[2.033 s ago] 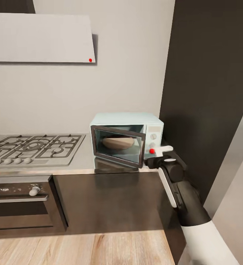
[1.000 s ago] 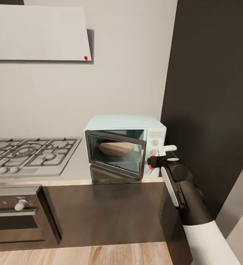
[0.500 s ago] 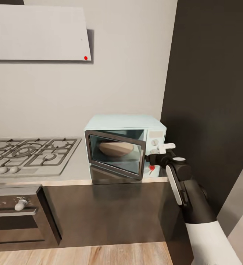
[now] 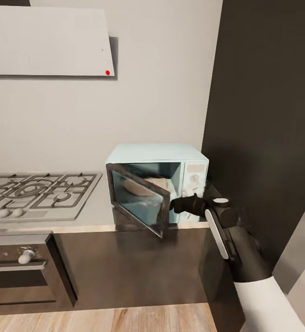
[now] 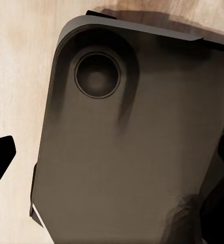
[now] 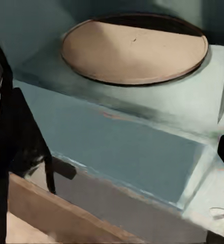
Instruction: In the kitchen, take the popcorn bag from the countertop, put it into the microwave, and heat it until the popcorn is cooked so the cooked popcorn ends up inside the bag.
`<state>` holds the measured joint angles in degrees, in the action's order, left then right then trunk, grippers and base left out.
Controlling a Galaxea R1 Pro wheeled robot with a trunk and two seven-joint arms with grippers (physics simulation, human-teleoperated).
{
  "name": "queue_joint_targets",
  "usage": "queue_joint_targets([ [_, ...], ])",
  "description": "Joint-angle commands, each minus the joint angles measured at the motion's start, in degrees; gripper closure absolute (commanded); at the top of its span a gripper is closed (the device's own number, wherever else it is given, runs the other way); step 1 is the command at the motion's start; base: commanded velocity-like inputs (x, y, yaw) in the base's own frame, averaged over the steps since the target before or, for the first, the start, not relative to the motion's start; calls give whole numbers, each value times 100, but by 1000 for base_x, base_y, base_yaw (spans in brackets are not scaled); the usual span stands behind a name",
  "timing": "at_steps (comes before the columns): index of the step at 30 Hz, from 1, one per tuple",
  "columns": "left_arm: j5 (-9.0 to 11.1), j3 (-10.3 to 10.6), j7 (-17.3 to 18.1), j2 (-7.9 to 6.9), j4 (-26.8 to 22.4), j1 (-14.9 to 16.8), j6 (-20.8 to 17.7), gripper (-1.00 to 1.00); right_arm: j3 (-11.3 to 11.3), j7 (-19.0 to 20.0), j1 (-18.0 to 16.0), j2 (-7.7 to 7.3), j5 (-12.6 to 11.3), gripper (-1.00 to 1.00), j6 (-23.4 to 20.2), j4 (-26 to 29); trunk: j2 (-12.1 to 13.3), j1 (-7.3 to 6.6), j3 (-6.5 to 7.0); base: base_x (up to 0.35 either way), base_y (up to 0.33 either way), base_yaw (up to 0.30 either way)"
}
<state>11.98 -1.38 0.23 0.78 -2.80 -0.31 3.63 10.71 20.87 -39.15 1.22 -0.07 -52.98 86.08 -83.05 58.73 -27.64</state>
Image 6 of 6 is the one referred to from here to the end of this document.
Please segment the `microwave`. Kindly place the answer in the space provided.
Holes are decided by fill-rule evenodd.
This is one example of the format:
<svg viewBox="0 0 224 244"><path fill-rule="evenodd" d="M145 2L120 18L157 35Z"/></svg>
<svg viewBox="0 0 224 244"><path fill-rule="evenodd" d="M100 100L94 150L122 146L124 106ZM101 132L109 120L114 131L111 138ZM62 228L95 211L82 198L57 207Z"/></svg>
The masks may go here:
<svg viewBox="0 0 224 244"><path fill-rule="evenodd" d="M219 142L224 0L0 0L0 138L13 80Z"/></svg>

